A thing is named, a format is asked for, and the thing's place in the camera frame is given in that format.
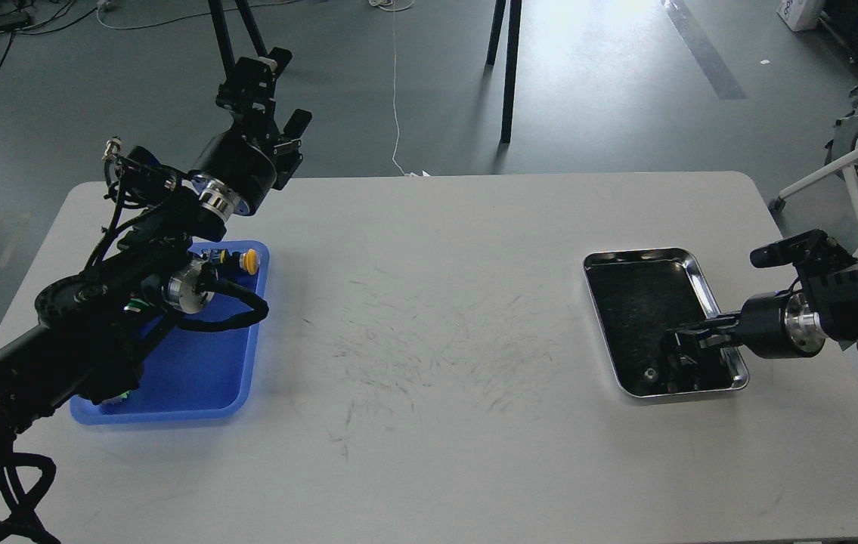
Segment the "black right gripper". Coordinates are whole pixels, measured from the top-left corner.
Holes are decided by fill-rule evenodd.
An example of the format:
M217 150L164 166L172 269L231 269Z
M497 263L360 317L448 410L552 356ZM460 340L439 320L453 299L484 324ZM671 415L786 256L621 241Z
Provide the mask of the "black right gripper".
M745 345L764 359L808 358L819 354L828 337L805 294L758 294L739 314L668 329L661 339L663 382L671 394L725 389L732 372L719 348Z

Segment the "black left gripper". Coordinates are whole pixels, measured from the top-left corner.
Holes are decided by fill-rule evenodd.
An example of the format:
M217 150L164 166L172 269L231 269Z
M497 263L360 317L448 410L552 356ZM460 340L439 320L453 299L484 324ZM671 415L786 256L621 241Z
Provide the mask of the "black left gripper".
M277 79L293 52L271 48L265 57L242 57L218 87L215 104L231 114L248 137L273 137L270 159L236 130L217 134L189 170L200 205L220 221L252 216L270 189L283 190L303 162L302 138L312 121L308 110L294 110L283 130L274 121Z

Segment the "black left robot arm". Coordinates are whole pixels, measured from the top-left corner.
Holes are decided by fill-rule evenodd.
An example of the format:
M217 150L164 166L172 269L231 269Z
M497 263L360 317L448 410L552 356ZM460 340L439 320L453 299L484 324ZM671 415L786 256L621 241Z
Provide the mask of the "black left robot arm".
M145 359L174 329L217 333L268 317L266 300L225 276L242 258L204 257L191 245L221 241L231 216L255 214L301 164L311 113L298 108L282 128L274 121L274 87L292 59L273 48L228 63L215 103L231 127L189 172L107 142L110 224L80 272L37 295L37 325L0 349L0 542L55 542L36 511L55 464L14 449L35 420L76 396L99 405L138 388Z

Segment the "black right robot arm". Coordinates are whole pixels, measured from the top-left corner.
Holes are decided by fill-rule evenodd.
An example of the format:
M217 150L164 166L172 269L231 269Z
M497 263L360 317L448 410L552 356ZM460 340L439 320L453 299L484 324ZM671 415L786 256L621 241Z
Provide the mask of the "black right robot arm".
M796 280L748 299L740 310L669 329L661 358L697 369L727 348L746 347L767 360L811 358L828 340L858 353L858 258L824 230L809 230L750 252L758 268L791 265Z

